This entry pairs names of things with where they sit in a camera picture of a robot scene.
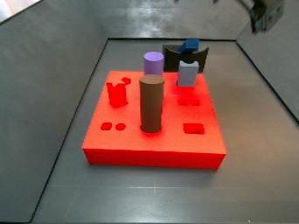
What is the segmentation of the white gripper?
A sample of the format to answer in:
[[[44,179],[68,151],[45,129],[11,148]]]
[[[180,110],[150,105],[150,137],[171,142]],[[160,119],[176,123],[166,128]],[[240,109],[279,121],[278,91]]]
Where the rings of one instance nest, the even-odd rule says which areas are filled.
[[[268,32],[284,13],[284,0],[254,0],[250,10],[251,31]]]

